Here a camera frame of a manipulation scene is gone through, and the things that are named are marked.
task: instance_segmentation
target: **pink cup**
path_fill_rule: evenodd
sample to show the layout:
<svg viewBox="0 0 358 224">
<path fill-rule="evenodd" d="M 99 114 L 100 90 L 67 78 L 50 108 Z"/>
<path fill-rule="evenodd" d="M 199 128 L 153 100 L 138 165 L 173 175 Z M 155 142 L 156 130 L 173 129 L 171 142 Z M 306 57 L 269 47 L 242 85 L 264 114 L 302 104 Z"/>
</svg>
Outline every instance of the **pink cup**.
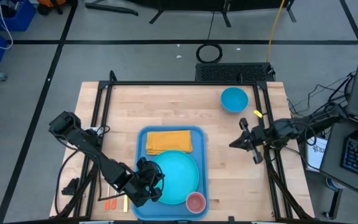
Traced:
<svg viewBox="0 0 358 224">
<path fill-rule="evenodd" d="M 186 207 L 192 213 L 200 213 L 205 209 L 206 200 L 203 194 L 193 192 L 187 196 Z"/>
</svg>

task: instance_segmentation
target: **yellow napkin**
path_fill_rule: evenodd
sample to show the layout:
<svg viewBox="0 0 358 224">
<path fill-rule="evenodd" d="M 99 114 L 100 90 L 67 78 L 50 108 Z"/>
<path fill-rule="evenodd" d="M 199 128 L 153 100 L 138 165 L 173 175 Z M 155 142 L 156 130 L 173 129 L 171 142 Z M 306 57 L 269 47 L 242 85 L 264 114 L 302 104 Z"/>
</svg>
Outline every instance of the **yellow napkin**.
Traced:
<svg viewBox="0 0 358 224">
<path fill-rule="evenodd" d="M 190 130 L 147 133 L 146 151 L 148 155 L 157 155 L 167 150 L 192 152 Z"/>
</svg>

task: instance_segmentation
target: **wooden tabletop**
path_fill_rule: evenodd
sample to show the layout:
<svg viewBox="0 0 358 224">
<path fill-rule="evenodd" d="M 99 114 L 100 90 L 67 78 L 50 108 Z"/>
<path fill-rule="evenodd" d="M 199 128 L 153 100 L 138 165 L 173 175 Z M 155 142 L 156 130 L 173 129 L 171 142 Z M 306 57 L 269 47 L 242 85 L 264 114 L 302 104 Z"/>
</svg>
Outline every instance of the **wooden tabletop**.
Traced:
<svg viewBox="0 0 358 224">
<path fill-rule="evenodd" d="M 96 98 L 98 82 L 84 82 L 75 110 L 81 119 L 83 128 L 89 127 Z M 138 132 L 149 125 L 197 125 L 206 134 L 209 182 L 209 212 L 202 219 L 226 221 L 234 216 L 236 221 L 274 220 L 269 182 L 264 163 L 255 165 L 252 153 L 229 147 L 237 139 L 241 130 L 240 118 L 245 117 L 250 129 L 258 125 L 255 97 L 251 86 L 239 86 L 247 92 L 249 105 L 240 114 L 229 114 L 222 109 L 220 96 L 227 86 L 113 86 L 109 106 L 107 125 L 111 130 L 105 135 L 103 152 L 110 158 L 135 165 L 135 147 Z M 274 119 L 289 118 L 290 112 L 283 83 L 268 83 L 270 104 Z M 265 108 L 263 93 L 260 93 L 262 107 Z M 98 122 L 101 120 L 99 110 Z M 298 150 L 296 141 L 290 141 L 289 147 Z M 64 160 L 73 151 L 66 149 Z M 314 216 L 305 173 L 298 154 L 282 150 L 282 161 L 289 191 L 305 211 Z M 72 178 L 81 175 L 84 155 L 78 153 L 67 163 L 62 172 L 60 190 L 67 186 Z M 285 209 L 280 190 L 277 188 L 281 216 Z M 102 196 L 107 194 L 107 185 L 102 178 Z M 129 211 L 124 213 L 123 198 L 118 198 L 117 209 L 105 210 L 104 202 L 97 202 L 98 187 L 95 190 L 93 220 L 136 220 L 131 203 Z M 88 191 L 81 206 L 85 214 Z M 59 193 L 58 207 L 63 207 L 71 199 Z M 52 206 L 51 215 L 55 214 Z"/>
</svg>

